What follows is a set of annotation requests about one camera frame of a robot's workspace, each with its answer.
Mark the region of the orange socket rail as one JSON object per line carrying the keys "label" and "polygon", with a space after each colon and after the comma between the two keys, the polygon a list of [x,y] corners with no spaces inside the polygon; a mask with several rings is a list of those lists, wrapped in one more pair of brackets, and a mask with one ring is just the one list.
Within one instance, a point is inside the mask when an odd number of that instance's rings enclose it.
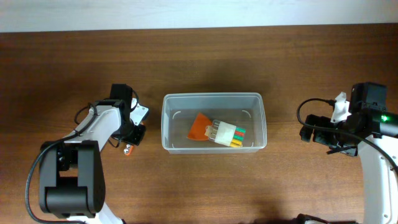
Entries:
{"label": "orange socket rail", "polygon": [[123,152],[126,156],[129,156],[133,150],[134,150],[134,145],[127,144],[126,147],[124,148]]}

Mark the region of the clear screwdriver set case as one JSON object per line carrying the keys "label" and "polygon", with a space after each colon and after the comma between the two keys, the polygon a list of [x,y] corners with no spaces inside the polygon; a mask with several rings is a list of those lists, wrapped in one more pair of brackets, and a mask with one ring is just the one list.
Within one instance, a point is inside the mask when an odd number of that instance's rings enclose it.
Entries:
{"label": "clear screwdriver set case", "polygon": [[214,120],[208,126],[206,133],[208,140],[227,147],[242,147],[246,130],[244,128]]}

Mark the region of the orange scraper wooden handle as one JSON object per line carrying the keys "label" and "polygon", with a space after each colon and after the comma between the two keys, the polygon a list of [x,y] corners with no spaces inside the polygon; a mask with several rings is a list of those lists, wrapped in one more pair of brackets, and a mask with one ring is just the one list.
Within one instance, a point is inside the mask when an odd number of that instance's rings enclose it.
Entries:
{"label": "orange scraper wooden handle", "polygon": [[207,141],[208,136],[205,134],[208,126],[212,125],[212,121],[202,113],[198,113],[195,118],[187,138],[193,141]]}

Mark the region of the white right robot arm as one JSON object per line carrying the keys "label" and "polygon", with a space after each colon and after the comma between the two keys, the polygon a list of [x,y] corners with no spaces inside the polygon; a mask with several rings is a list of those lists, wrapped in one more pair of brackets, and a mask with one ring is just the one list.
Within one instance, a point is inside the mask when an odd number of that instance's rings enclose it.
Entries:
{"label": "white right robot arm", "polygon": [[300,137],[329,148],[328,153],[359,157],[364,181],[364,223],[397,223],[397,115],[386,108],[387,88],[353,85],[351,97],[326,100],[333,114],[310,114],[298,121]]}

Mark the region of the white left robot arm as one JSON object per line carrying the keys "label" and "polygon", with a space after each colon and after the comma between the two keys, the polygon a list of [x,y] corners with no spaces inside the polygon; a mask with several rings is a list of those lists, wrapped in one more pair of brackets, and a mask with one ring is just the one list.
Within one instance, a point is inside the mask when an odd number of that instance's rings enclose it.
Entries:
{"label": "white left robot arm", "polygon": [[144,138],[148,108],[127,84],[87,106],[86,118],[64,138],[47,141],[33,163],[39,168],[39,206],[57,223],[124,223],[105,202],[101,150],[111,139],[129,155]]}

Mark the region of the clear plastic container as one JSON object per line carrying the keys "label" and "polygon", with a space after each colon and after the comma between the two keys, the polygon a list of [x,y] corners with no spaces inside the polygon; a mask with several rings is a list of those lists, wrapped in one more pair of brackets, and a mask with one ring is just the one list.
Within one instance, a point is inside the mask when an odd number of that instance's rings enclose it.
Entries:
{"label": "clear plastic container", "polygon": [[176,93],[164,97],[162,145],[171,154],[257,152],[267,144],[258,93]]}

